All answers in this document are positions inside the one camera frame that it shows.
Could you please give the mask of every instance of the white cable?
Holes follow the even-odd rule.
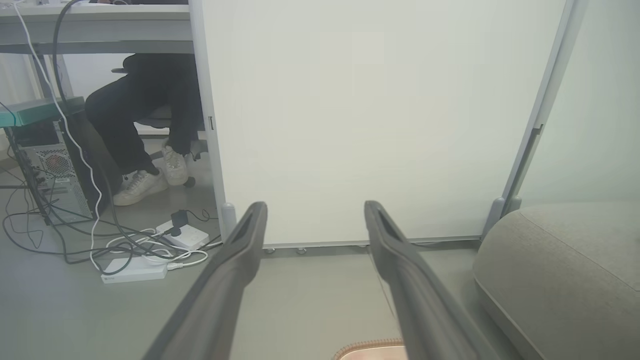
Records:
[[[142,243],[151,243],[151,244],[155,244],[155,245],[164,245],[162,243],[158,243],[156,241],[149,241],[149,240],[143,241]],[[150,257],[150,256],[146,256],[146,255],[142,255],[142,257],[147,259],[147,261],[150,261],[152,263],[168,263],[167,270],[173,270],[173,269],[182,268],[182,267],[185,267],[185,266],[196,265],[196,264],[199,264],[199,263],[205,261],[209,257],[209,253],[207,253],[204,250],[189,250],[189,249],[186,249],[186,248],[180,247],[180,246],[174,246],[174,245],[171,245],[171,246],[173,248],[175,248],[175,249],[184,250],[186,252],[183,253],[183,254],[178,255],[176,258],[173,258],[173,259],[156,260],[156,259],[154,259],[154,257]],[[157,249],[156,251],[160,251],[160,250],[165,250],[165,251],[167,251],[167,253],[169,255],[171,255],[171,252],[169,252],[169,250],[167,250],[167,249]],[[202,257],[200,259],[197,259],[196,261],[192,261],[190,263],[174,263],[174,261],[186,259],[186,258],[190,257],[192,254],[202,254],[202,255],[204,255],[204,257]]]
[[[145,231],[153,232],[154,230],[155,229],[144,229],[144,230],[141,231],[141,233],[145,232]],[[173,258],[173,259],[163,259],[163,258],[159,258],[157,256],[142,255],[143,258],[145,258],[147,261],[149,261],[151,263],[162,263],[162,264],[166,263],[167,264],[167,270],[175,270],[175,269],[183,268],[185,266],[193,266],[193,265],[200,264],[200,263],[202,263],[203,261],[205,261],[206,259],[209,258],[209,253],[207,253],[204,250],[189,250],[189,249],[184,248],[184,247],[180,247],[180,246],[176,246],[176,245],[170,245],[170,244],[163,244],[163,243],[159,243],[157,241],[154,241],[155,240],[154,237],[157,236],[157,235],[162,235],[162,233],[157,233],[157,234],[153,234],[153,235],[150,235],[150,236],[145,236],[143,238],[140,238],[140,239],[134,240],[134,241],[136,243],[140,244],[140,245],[142,245],[144,243],[149,243],[149,244],[154,244],[154,245],[164,246],[164,247],[169,247],[170,246],[173,249],[183,250],[184,253],[182,253],[180,255],[175,255],[169,249],[156,249],[156,250],[154,250],[156,253],[164,252],[167,256],[175,256],[175,258]],[[105,247],[110,247],[112,243],[114,243],[114,242],[116,242],[118,240],[123,240],[123,239],[124,239],[124,236],[120,236],[118,238],[112,239],[109,242],[107,242],[107,245],[105,245]],[[207,245],[207,247],[216,246],[216,245],[219,245],[219,244],[220,244],[220,241],[216,242],[216,243],[209,244],[209,245]],[[112,254],[122,254],[122,253],[124,253],[124,251],[112,250],[111,253]],[[202,258],[197,259],[196,261],[192,261],[190,263],[176,263],[175,262],[175,261],[178,261],[178,260],[187,259],[188,257],[190,257],[193,254],[201,254],[201,255],[204,255],[204,256]]]
[[[67,129],[67,134],[69,135],[69,138],[71,139],[71,142],[74,143],[74,145],[78,148],[78,151],[80,152],[80,158],[82,159],[82,162],[86,165],[86,167],[89,168],[89,171],[90,171],[89,174],[91,176],[91,184],[93,184],[93,187],[98,192],[98,201],[95,203],[95,216],[96,216],[96,219],[95,219],[95,222],[93,223],[93,227],[91,228],[91,248],[90,248],[90,250],[93,250],[93,247],[95,245],[95,238],[94,238],[93,234],[95,233],[95,227],[98,225],[98,222],[100,221],[100,211],[98,209],[98,206],[100,204],[100,201],[102,200],[102,191],[100,191],[98,186],[95,184],[95,179],[93,178],[93,168],[91,166],[89,166],[89,164],[84,159],[82,147],[80,147],[80,144],[78,144],[76,139],[74,139],[74,137],[71,135],[71,131],[70,131],[70,128],[69,128],[69,123],[68,123],[67,117],[65,116],[64,112],[60,108],[60,105],[58,104],[58,101],[55,98],[55,93],[56,92],[53,89],[53,86],[51,86],[51,82],[49,81],[49,77],[47,76],[47,73],[44,70],[44,67],[42,66],[42,62],[40,62],[40,59],[38,58],[38,55],[36,54],[36,51],[33,48],[33,44],[31,43],[31,35],[29,35],[29,29],[27,28],[27,24],[25,24],[24,19],[22,18],[22,14],[20,14],[20,10],[18,10],[18,4],[23,2],[23,1],[24,0],[20,0],[20,1],[17,1],[16,3],[14,3],[13,4],[13,8],[15,9],[15,13],[18,15],[18,18],[20,19],[20,23],[22,23],[22,27],[24,28],[24,33],[27,35],[27,44],[29,44],[29,48],[31,49],[31,54],[33,55],[33,59],[37,62],[38,66],[40,67],[40,72],[42,72],[42,77],[44,78],[44,81],[47,83],[47,86],[49,87],[49,90],[51,91],[51,94],[54,96],[53,103],[56,106],[56,109],[58,109],[58,112],[60,112],[60,116],[62,116],[62,120],[65,123],[65,128]],[[98,267],[98,264],[96,264],[95,260],[93,260],[93,251],[89,252],[89,259],[91,259],[91,263],[99,271],[100,268]]]
[[[153,233],[154,231],[156,231],[156,230],[155,230],[155,229],[151,229],[151,228],[149,228],[149,229],[144,229],[144,230],[142,230],[142,231],[140,231],[140,232],[141,232],[141,233]],[[161,233],[152,234],[152,235],[150,235],[150,236],[146,236],[146,237],[144,237],[144,238],[141,238],[141,239],[135,240],[135,242],[136,242],[136,243],[138,243],[138,244],[140,244],[142,241],[144,241],[144,240],[148,240],[151,236],[157,236],[157,235],[160,235],[160,234],[161,234]],[[113,240],[109,241],[109,242],[107,243],[107,245],[105,245],[104,247],[110,247],[110,246],[111,246],[111,243],[116,242],[116,241],[118,241],[118,240],[123,240],[124,238],[125,238],[124,236],[121,236],[121,237],[119,237],[119,238],[115,238],[115,239],[113,239]],[[112,250],[112,251],[110,251],[110,253],[112,253],[112,254],[122,254],[122,253],[124,253],[124,251],[115,251],[115,250]]]

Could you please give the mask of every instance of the shoe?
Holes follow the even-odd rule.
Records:
[[[189,173],[187,172],[187,162],[184,160],[184,156],[173,151],[165,139],[162,142],[162,156],[164,158],[164,165],[166,166],[166,180],[169,185],[182,185],[187,182]]]
[[[133,174],[127,187],[113,196],[113,204],[115,206],[133,205],[149,195],[168,189],[169,184],[164,178],[162,169],[158,170],[160,170],[158,175],[149,174],[144,170]]]

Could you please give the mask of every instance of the gray sofa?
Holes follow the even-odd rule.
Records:
[[[474,276],[525,359],[640,359],[640,203],[514,211],[484,239]]]

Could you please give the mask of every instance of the white panel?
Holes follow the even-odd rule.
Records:
[[[266,243],[478,235],[500,196],[564,2],[204,3],[224,188]]]
[[[591,0],[520,196],[640,199],[640,2]]]

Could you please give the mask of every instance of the white power strip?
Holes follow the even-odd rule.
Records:
[[[114,259],[105,272],[114,272],[127,263],[129,258]],[[145,258],[132,258],[131,262],[121,272],[113,275],[101,275],[105,284],[115,284],[116,282],[131,282],[144,280],[164,279],[166,275],[166,263],[153,263]]]
[[[173,227],[171,221],[167,221],[156,227],[156,233],[163,233]],[[164,237],[169,239],[174,245],[184,247],[188,250],[195,250],[209,242],[209,234],[200,231],[191,225],[184,225],[180,228],[180,235],[171,236],[166,234]]]

